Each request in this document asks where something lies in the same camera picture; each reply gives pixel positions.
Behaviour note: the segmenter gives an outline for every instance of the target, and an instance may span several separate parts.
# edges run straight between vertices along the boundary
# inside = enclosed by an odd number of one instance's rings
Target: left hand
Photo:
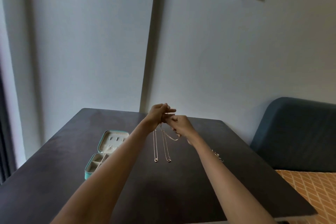
[[[174,114],[168,114],[172,112],[176,112],[176,109],[171,109],[167,103],[153,105],[143,122],[146,124],[149,132],[152,132],[160,123],[166,122],[167,118],[173,116]]]

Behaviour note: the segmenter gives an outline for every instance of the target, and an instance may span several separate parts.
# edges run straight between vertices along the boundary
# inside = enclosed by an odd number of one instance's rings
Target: teal jewelry box
[[[98,153],[94,154],[85,167],[85,179],[90,175],[125,141],[129,136],[126,131],[106,130],[98,144]]]

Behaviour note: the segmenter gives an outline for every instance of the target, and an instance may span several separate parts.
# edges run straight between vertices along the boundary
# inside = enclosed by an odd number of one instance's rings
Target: orange patterned cushion
[[[276,171],[318,212],[314,219],[290,224],[336,224],[336,173]]]

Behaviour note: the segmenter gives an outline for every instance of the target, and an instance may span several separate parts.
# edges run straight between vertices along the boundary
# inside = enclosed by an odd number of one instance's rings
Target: hand
[[[171,112],[176,112],[176,109],[171,109],[167,103],[153,105],[143,120],[150,130],[149,132],[152,132],[160,123],[166,122],[167,118],[173,116],[174,114],[168,114]]]
[[[188,142],[192,145],[193,135],[197,135],[196,130],[191,125],[187,116],[184,115],[174,115],[166,118],[166,123],[177,133],[177,135],[185,136]]]

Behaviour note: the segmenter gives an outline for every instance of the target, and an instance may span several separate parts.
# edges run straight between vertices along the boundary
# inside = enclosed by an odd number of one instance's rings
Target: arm
[[[175,111],[167,104],[154,105],[130,136],[77,189],[51,223],[108,223],[147,135],[163,117],[169,116],[165,113]]]
[[[186,116],[172,116],[166,120],[166,123],[178,136],[185,136],[195,147],[229,223],[276,223],[255,197],[216,157]]]

